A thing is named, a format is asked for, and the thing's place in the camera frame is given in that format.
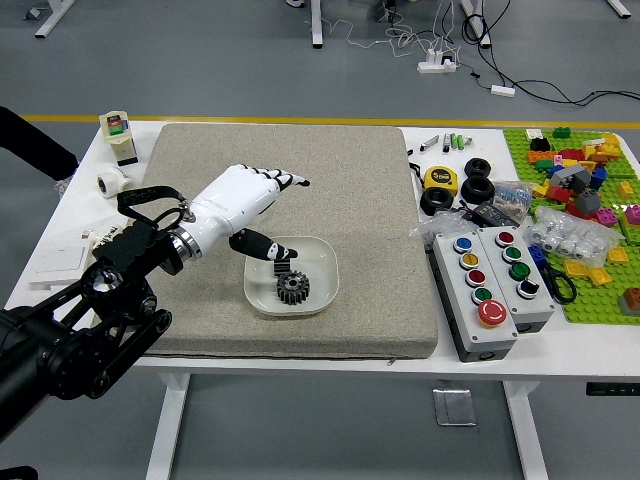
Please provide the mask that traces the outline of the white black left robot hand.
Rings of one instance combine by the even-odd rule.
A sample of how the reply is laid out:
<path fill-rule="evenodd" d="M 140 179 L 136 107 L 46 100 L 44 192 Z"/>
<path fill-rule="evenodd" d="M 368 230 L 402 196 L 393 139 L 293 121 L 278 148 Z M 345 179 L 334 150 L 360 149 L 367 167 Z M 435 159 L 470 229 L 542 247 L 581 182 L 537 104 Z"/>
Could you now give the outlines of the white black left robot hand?
<path fill-rule="evenodd" d="M 239 233 L 294 185 L 307 187 L 310 182 L 280 169 L 230 166 L 191 201 L 195 220 L 182 221 L 180 227 L 195 246 L 195 255 L 205 255 L 218 239 Z"/>

